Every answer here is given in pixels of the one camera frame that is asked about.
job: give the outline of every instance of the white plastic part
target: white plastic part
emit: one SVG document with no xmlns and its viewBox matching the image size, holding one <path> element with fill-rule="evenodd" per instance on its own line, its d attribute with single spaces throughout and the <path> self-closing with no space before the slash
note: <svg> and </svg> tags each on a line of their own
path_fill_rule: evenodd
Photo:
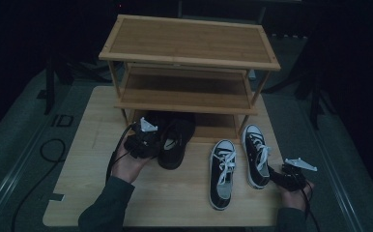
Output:
<svg viewBox="0 0 373 232">
<path fill-rule="evenodd" d="M 296 167 L 304 168 L 311 171 L 317 171 L 317 167 L 310 165 L 309 163 L 301 160 L 301 158 L 298 159 L 286 159 L 286 163 L 291 164 Z"/>
<path fill-rule="evenodd" d="M 141 130 L 144 132 L 158 131 L 158 127 L 150 124 L 144 117 L 141 118 Z"/>
</svg>

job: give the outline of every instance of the canvas shoe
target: canvas shoe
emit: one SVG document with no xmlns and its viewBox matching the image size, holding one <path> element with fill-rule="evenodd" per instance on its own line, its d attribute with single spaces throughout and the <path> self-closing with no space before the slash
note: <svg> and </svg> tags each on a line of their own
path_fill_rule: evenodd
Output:
<svg viewBox="0 0 373 232">
<path fill-rule="evenodd" d="M 184 160 L 187 144 L 195 133 L 193 113 L 174 112 L 163 132 L 158 164 L 165 169 L 176 169 Z"/>
<path fill-rule="evenodd" d="M 244 128 L 241 142 L 247 158 L 247 181 L 253 188 L 263 189 L 270 179 L 270 148 L 266 146 L 263 134 L 255 125 Z"/>
<path fill-rule="evenodd" d="M 236 151 L 229 140 L 220 140 L 210 157 L 210 202 L 216 210 L 224 210 L 231 201 Z"/>
</svg>

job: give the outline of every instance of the person's left hand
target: person's left hand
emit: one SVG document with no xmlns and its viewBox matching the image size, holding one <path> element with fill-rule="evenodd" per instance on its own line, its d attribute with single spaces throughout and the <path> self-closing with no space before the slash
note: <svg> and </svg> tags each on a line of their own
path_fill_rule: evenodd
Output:
<svg viewBox="0 0 373 232">
<path fill-rule="evenodd" d="M 121 180 L 132 183 L 138 177 L 141 169 L 151 159 L 134 158 L 129 151 L 124 148 L 124 143 L 127 141 L 127 137 L 123 139 L 115 159 L 119 159 L 112 166 L 111 175 Z"/>
</svg>

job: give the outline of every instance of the top shelf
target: top shelf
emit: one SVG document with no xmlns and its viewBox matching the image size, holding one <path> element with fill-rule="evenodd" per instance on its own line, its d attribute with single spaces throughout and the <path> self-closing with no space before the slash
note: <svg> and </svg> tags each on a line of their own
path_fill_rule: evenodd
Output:
<svg viewBox="0 0 373 232">
<path fill-rule="evenodd" d="M 101 60 L 279 71 L 260 25 L 120 14 Z"/>
</svg>

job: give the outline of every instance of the shoe sole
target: shoe sole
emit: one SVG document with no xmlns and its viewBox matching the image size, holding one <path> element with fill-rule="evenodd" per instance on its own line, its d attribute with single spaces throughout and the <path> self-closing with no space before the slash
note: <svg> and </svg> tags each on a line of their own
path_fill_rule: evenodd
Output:
<svg viewBox="0 0 373 232">
<path fill-rule="evenodd" d="M 258 186 L 256 185 L 255 182 L 253 182 L 252 180 L 252 177 L 250 176 L 250 165 L 249 165 L 249 157 L 247 156 L 247 152 L 246 152 L 246 145 L 244 143 L 244 136 L 246 135 L 246 132 L 247 132 L 247 129 L 252 126 L 252 127 L 255 127 L 257 128 L 259 131 L 261 131 L 258 127 L 254 126 L 254 125 L 248 125 L 244 128 L 244 132 L 242 133 L 241 135 L 241 143 L 242 143 L 242 147 L 244 149 L 244 153 L 246 154 L 246 161 L 247 161 L 247 183 L 254 189 L 263 189 L 265 186 Z"/>
<path fill-rule="evenodd" d="M 214 148 L 211 150 L 211 154 L 210 154 L 210 191 L 209 191 L 209 198 L 210 198 L 210 203 L 211 203 L 211 206 L 212 208 L 214 208 L 215 210 L 218 210 L 218 211 L 224 211 L 226 208 L 228 208 L 229 204 L 223 208 L 219 208 L 217 207 L 216 205 L 214 205 L 213 201 L 212 201 L 212 198 L 211 198 L 211 180 L 212 180 L 212 161 L 213 161 L 213 153 L 214 153 L 214 150 L 215 150 L 215 147 L 222 141 L 228 141 L 228 142 L 231 142 L 229 140 L 225 140 L 225 139 L 222 139 L 220 140 L 219 142 L 216 143 L 216 145 L 214 146 Z"/>
</svg>

